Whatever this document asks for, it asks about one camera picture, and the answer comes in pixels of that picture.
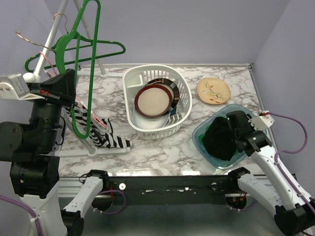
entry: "green hanger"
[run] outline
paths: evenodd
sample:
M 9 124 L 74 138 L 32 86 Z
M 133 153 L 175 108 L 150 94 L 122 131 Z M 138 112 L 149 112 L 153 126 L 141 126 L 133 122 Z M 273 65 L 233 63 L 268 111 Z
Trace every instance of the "green hanger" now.
M 92 39 L 88 39 L 88 38 L 86 38 L 86 37 L 81 36 L 81 40 L 82 40 L 82 41 L 85 41 L 85 42 L 89 42 L 90 44 L 84 45 L 84 46 L 80 46 L 80 48 L 87 48 L 87 47 L 90 47 L 90 46 L 93 45 L 93 43 L 92 43 L 93 40 L 92 40 Z M 51 47 L 51 49 L 53 49 L 53 50 L 52 50 L 53 52 L 55 51 L 55 48 L 56 48 L 57 43 L 56 43 L 54 46 Z M 97 43 L 102 43 L 102 44 L 115 44 L 115 45 L 120 46 L 120 47 L 122 48 L 122 51 L 116 52 L 116 53 L 109 53 L 109 54 L 104 54 L 104 55 L 96 56 L 95 59 L 106 58 L 106 57 L 111 57 L 111 56 L 115 56 L 115 55 L 120 55 L 120 54 L 123 54 L 123 53 L 126 52 L 125 46 L 124 46 L 122 43 L 120 43 L 120 42 L 116 42 L 116 41 L 106 41 L 106 40 L 98 40 Z M 67 48 L 66 51 L 72 51 L 72 50 L 75 50 L 75 49 L 76 49 L 76 47 L 74 47 L 74 48 Z M 36 54 L 35 56 L 30 57 L 29 59 L 26 60 L 26 62 L 25 62 L 25 64 L 24 64 L 24 67 L 25 67 L 25 70 L 26 70 L 27 72 L 30 72 L 30 73 L 33 73 L 33 72 L 34 72 L 33 69 L 30 69 L 30 68 L 29 68 L 29 65 L 30 65 L 30 63 L 31 63 L 33 60 L 35 60 L 35 59 L 38 58 L 39 56 L 40 56 L 40 53 L 38 53 L 38 54 Z M 92 59 L 92 57 L 91 57 L 91 58 L 83 58 L 83 59 L 79 59 L 78 62 L 80 63 L 80 62 L 84 62 L 84 61 L 90 61 L 91 59 Z M 65 64 L 65 65 L 75 64 L 75 61 L 74 61 L 74 60 L 72 60 L 72 61 L 67 61 L 67 62 L 65 62 L 64 64 Z M 45 68 L 45 69 L 50 69 L 50 68 L 52 68 L 52 67 L 49 65 L 49 66 L 46 66 L 46 67 L 44 67 L 44 68 Z
M 55 53 L 55 61 L 57 69 L 59 70 L 60 74 L 65 73 L 65 62 L 64 62 L 64 53 L 66 51 L 66 47 L 69 42 L 76 38 L 77 39 L 77 46 L 76 46 L 76 55 L 75 55 L 75 83 L 77 84 L 77 71 L 78 71 L 78 62 L 79 62 L 79 50 L 80 50 L 80 40 L 83 38 L 77 31 L 80 21 L 82 19 L 83 13 L 87 4 L 92 0 L 83 0 L 82 8 L 79 10 L 77 18 L 72 26 L 71 31 L 68 34 L 63 35 L 57 41 L 56 47 L 53 50 Z M 99 17 L 100 17 L 100 2 L 99 0 L 93 0 L 97 3 L 97 11 L 96 11 L 96 19 L 95 19 L 95 27 L 94 27 L 94 36 L 93 40 L 91 40 L 92 44 L 92 57 L 91 57 L 91 73 L 90 73 L 90 84 L 89 84 L 89 100 L 88 100 L 88 114 L 87 114 L 87 128 L 86 133 L 82 134 L 76 124 L 75 113 L 74 109 L 71 109 L 71 117 L 72 117 L 72 127 L 74 133 L 80 139 L 86 139 L 90 133 L 91 127 L 91 107 L 92 107 L 92 93 L 93 93 L 93 80 L 94 80 L 94 67 L 95 67 L 95 59 L 96 59 L 96 45 L 97 45 L 97 33 L 98 33 L 98 24 L 99 24 Z

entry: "white marble surface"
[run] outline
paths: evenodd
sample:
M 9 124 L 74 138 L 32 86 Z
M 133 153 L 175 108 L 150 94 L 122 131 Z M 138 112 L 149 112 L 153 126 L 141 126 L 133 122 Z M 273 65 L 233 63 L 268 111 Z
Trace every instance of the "white marble surface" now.
M 128 67 L 110 68 L 109 78 L 94 79 L 93 111 L 99 117 L 111 118 L 114 133 L 128 138 L 133 147 L 128 154 L 89 157 L 61 158 L 60 176 L 76 177 L 91 169 L 106 170 L 113 176 L 178 176 L 178 175 L 221 175 L 227 170 L 213 167 L 196 149 L 192 142 L 194 129 L 232 103 L 247 107 L 254 114 L 260 109 L 250 73 L 246 67 L 174 67 L 189 84 L 193 105 L 190 116 L 184 121 L 181 129 L 174 135 L 154 141 L 141 140 L 136 135 L 126 118 L 123 82 L 121 78 Z M 224 80 L 231 91 L 230 100 L 223 105 L 203 103 L 196 92 L 197 83 L 207 77 L 219 77 Z M 81 77 L 77 95 L 87 104 L 89 78 Z M 63 150 L 83 149 L 75 136 L 68 130 Z M 253 174 L 262 174 L 261 169 L 249 158 L 245 158 L 233 169 L 244 166 Z

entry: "laundry basket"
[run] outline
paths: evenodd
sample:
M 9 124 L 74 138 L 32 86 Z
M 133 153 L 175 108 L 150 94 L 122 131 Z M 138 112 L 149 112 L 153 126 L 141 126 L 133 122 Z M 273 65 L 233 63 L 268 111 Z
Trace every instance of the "laundry basket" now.
M 140 129 L 133 123 L 134 99 L 136 94 L 150 80 L 167 78 L 173 81 L 180 92 L 180 99 L 176 107 L 176 114 L 170 116 L 167 124 L 158 129 Z M 175 69 L 160 64 L 141 65 L 131 68 L 123 76 L 123 86 L 126 102 L 128 122 L 134 128 L 141 139 L 161 139 L 176 133 L 182 123 L 189 116 L 192 107 L 191 91 L 188 83 Z

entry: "green plastic container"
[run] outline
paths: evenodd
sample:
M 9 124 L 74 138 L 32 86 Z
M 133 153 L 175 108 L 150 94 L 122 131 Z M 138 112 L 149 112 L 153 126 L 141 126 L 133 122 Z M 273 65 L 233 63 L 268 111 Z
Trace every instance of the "green plastic container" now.
M 199 152 L 204 156 L 204 158 L 206 158 L 206 160 L 209 161 L 211 165 L 213 165 L 214 167 L 218 169 L 223 169 L 223 170 L 230 169 L 246 157 L 246 154 L 244 152 L 239 153 L 238 151 L 236 151 L 230 161 L 221 160 L 210 155 L 202 143 L 202 138 L 204 137 L 206 131 L 209 129 L 209 126 L 212 124 L 213 120 L 216 117 L 226 118 L 226 114 L 233 111 L 243 111 L 246 114 L 250 114 L 252 117 L 255 117 L 253 113 L 249 111 L 247 108 L 238 104 L 230 104 L 222 108 L 220 111 L 215 113 L 205 122 L 203 122 L 201 125 L 195 128 L 195 130 L 192 133 L 193 144 L 196 146 Z

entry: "striped fabric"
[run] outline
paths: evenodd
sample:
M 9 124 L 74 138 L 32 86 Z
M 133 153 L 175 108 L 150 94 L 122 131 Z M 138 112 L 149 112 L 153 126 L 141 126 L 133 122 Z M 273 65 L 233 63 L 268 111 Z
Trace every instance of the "striped fabric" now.
M 81 125 L 84 130 L 87 128 L 87 115 L 88 111 L 86 108 L 74 107 L 75 119 L 77 124 Z M 119 136 L 114 135 L 113 126 L 108 118 L 101 119 L 102 122 L 108 127 L 108 130 L 102 130 L 98 128 L 99 124 L 91 119 L 90 126 L 90 138 L 92 139 L 96 147 L 107 147 L 107 148 L 126 148 L 132 146 L 129 140 L 123 139 Z

